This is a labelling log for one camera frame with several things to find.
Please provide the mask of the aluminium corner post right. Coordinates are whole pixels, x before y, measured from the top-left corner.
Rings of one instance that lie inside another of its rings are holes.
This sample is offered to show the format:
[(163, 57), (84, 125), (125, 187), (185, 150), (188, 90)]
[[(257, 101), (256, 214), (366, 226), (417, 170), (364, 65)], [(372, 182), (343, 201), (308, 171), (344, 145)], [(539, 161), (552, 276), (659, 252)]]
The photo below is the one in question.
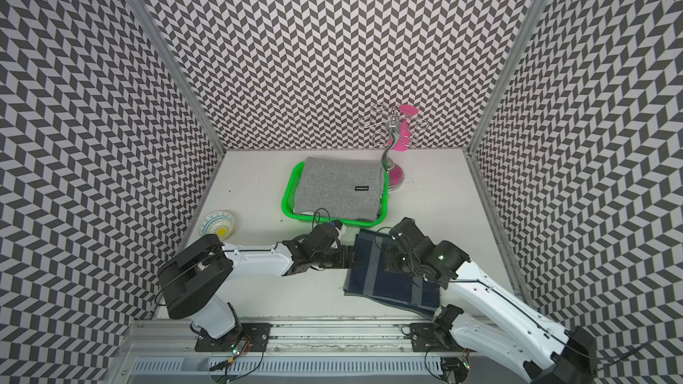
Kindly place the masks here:
[(512, 78), (519, 67), (519, 63), (524, 56), (526, 48), (529, 45), (530, 39), (535, 33), (538, 21), (540, 20), (542, 14), (544, 13), (545, 7), (550, 0), (532, 0), (528, 12), (519, 29), (519, 33), (515, 39), (515, 42), (510, 50), (510, 53), (503, 65), (501, 75), (494, 85), (494, 90), (491, 93), (487, 106), (481, 116), (480, 121), (473, 133), (471, 142), (469, 143), (466, 151), (470, 156), (473, 156), (476, 152), (478, 146), (484, 139), (486, 132), (493, 121), (496, 111), (498, 110), (503, 96)]

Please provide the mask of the green plastic perforated basket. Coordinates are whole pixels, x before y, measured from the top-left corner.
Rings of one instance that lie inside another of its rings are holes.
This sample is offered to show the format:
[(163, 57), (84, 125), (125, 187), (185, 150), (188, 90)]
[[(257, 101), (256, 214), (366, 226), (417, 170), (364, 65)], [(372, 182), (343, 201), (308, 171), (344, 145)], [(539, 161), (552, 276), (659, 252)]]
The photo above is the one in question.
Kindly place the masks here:
[[(298, 163), (294, 168), (293, 171), (291, 172), (291, 175), (289, 177), (289, 181), (286, 186), (286, 190), (284, 193), (284, 197), (281, 202), (281, 209), (282, 212), (289, 218), (294, 219), (294, 220), (300, 220), (301, 222), (312, 222), (314, 219), (314, 213), (312, 215), (298, 215), (293, 212), (293, 192), (295, 191), (299, 179), (302, 174), (302, 169), (303, 169), (303, 162)], [(331, 217), (329, 212), (324, 212), (322, 213), (321, 211), (316, 211), (322, 214), (323, 219), (328, 219), (331, 218), (333, 220), (340, 220), (343, 224), (349, 226), (349, 227), (354, 227), (354, 228), (361, 228), (361, 229), (368, 229), (371, 227), (374, 227), (384, 221), (384, 219), (388, 215), (389, 211), (389, 184), (388, 184), (388, 177), (386, 176), (386, 173), (384, 172), (385, 175), (385, 183), (384, 183), (384, 192), (382, 194), (382, 211), (380, 216), (378, 217), (377, 220), (374, 222), (357, 222), (356, 220), (343, 220), (343, 219), (334, 219)]]

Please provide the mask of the blue yellow patterned bowl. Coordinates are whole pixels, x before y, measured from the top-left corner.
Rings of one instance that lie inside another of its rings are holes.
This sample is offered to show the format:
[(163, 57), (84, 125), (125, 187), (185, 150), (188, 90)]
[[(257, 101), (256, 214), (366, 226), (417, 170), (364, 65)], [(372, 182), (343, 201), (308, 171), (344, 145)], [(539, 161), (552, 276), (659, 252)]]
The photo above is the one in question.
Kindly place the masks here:
[(199, 236), (215, 235), (221, 242), (226, 242), (235, 229), (235, 218), (228, 211), (209, 213), (201, 220), (197, 228)]

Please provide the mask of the aluminium corner post left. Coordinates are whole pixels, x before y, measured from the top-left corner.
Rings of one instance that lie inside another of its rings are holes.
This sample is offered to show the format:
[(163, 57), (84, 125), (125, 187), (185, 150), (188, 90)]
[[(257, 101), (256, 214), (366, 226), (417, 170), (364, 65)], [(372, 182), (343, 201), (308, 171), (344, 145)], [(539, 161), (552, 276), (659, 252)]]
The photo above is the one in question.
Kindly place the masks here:
[(193, 116), (195, 119), (197, 119), (197, 122), (204, 130), (211, 144), (219, 152), (219, 157), (222, 158), (225, 155), (225, 149), (224, 145), (222, 144), (222, 140), (213, 127), (212, 122), (207, 117), (201, 102), (191, 88), (185, 74), (183, 74), (179, 63), (175, 59), (171, 48), (167, 44), (167, 41), (165, 41), (164, 37), (162, 36), (158, 25), (156, 25), (154, 19), (150, 15), (147, 6), (142, 0), (126, 0), (126, 3), (142, 27), (142, 31), (154, 46), (160, 60), (162, 60), (172, 80), (174, 80), (174, 83), (180, 90), (182, 97), (188, 104)]

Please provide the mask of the grey fuzzy scarf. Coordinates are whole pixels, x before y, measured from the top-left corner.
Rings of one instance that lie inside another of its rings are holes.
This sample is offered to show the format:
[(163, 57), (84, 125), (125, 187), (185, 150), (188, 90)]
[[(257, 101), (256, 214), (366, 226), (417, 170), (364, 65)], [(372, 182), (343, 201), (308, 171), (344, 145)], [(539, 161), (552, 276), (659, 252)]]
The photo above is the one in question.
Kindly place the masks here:
[(310, 156), (293, 192), (293, 212), (321, 211), (334, 219), (374, 222), (382, 211), (384, 183), (384, 168), (378, 161)]

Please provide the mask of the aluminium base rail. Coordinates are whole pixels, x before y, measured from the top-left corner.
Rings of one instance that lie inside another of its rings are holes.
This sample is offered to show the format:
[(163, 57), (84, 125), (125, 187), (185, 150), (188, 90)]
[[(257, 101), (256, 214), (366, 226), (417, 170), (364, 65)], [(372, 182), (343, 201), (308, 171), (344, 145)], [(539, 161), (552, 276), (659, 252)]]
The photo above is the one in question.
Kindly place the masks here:
[(246, 318), (243, 336), (220, 343), (202, 337), (188, 319), (134, 322), (108, 370), (108, 383), (248, 383), (261, 378), (290, 382), (361, 379), (390, 382), (423, 377), (438, 383), (455, 361), (476, 360), (477, 374), (494, 372), (503, 382), (525, 382), (516, 367), (526, 349), (503, 338), (484, 318), (468, 323), (464, 346), (446, 342), (419, 318)]

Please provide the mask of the chrome pink jewellery stand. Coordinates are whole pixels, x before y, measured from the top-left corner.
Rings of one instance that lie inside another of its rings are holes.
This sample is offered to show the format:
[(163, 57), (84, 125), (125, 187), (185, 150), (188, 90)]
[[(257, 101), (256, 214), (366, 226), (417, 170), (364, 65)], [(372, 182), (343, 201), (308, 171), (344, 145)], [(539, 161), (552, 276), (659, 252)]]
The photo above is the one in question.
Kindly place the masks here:
[(419, 108), (411, 104), (401, 104), (388, 108), (386, 115), (380, 117), (364, 117), (361, 120), (363, 129), (382, 126), (387, 133), (387, 143), (383, 148), (381, 163), (388, 177), (389, 191), (400, 188), (405, 181), (405, 172), (400, 165), (391, 158), (391, 151), (403, 152), (411, 147), (413, 133), (411, 129), (420, 127), (423, 118)]

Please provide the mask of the aluminium corner post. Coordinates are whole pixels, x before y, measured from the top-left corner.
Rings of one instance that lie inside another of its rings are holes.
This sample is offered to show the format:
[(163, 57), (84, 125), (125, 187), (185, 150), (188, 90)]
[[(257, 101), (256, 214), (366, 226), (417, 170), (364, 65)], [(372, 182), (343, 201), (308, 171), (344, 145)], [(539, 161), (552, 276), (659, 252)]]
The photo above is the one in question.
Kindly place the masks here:
[(211, 144), (219, 152), (219, 157), (222, 158), (225, 155), (225, 149), (224, 145), (222, 144), (222, 140), (213, 127), (212, 122), (207, 117), (201, 102), (191, 88), (185, 74), (183, 74), (179, 63), (175, 59), (171, 48), (167, 44), (167, 41), (165, 41), (164, 37), (162, 36), (158, 25), (156, 25), (154, 19), (150, 15), (147, 6), (142, 0), (126, 0), (126, 3), (142, 27), (142, 31), (154, 46), (160, 60), (162, 60), (172, 80), (174, 80), (174, 83), (180, 90), (182, 97), (188, 104), (193, 116), (195, 119), (197, 119), (197, 122), (204, 130)]
[(484, 139), (486, 132), (493, 121), (496, 111), (498, 110), (503, 96), (512, 78), (519, 67), (519, 63), (524, 56), (526, 48), (529, 45), (530, 39), (535, 33), (538, 21), (540, 20), (542, 14), (544, 13), (545, 7), (550, 0), (532, 0), (528, 12), (519, 29), (519, 33), (515, 39), (515, 42), (510, 50), (510, 53), (503, 65), (501, 75), (494, 85), (494, 90), (491, 93), (487, 106), (481, 116), (480, 121), (473, 133), (471, 142), (469, 143), (466, 151), (470, 156), (473, 156), (476, 152), (478, 146)]

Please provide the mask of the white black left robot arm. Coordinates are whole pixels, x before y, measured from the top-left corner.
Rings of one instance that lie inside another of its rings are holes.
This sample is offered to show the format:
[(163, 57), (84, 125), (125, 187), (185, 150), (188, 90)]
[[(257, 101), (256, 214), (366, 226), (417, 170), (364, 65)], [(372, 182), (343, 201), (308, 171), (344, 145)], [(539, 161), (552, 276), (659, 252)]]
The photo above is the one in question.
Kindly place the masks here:
[(159, 296), (169, 318), (189, 319), (198, 336), (233, 343), (243, 334), (235, 309), (218, 291), (231, 280), (255, 276), (291, 277), (315, 270), (349, 270), (356, 250), (340, 237), (340, 220), (316, 225), (310, 233), (266, 246), (223, 243), (202, 236), (158, 270)]

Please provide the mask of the navy plaid scarf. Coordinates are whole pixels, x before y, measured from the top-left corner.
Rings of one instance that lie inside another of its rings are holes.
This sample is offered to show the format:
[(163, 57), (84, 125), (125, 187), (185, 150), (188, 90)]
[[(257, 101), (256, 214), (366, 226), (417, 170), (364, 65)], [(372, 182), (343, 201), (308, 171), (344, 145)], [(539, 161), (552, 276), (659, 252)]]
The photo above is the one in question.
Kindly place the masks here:
[(440, 288), (400, 268), (403, 255), (387, 234), (362, 229), (355, 239), (356, 262), (343, 286), (346, 296), (372, 300), (430, 319), (441, 306)]

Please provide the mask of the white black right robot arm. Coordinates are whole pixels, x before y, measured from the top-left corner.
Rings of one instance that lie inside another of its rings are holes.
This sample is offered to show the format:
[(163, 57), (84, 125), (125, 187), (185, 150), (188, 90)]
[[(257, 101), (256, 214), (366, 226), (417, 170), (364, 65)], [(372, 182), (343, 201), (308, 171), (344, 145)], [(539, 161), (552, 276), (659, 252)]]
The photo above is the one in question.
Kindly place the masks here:
[(403, 270), (469, 302), (486, 324), (449, 304), (434, 318), (435, 340), (488, 357), (527, 383), (592, 383), (598, 371), (595, 338), (567, 329), (507, 291), (457, 245), (434, 244), (404, 218), (390, 229)]

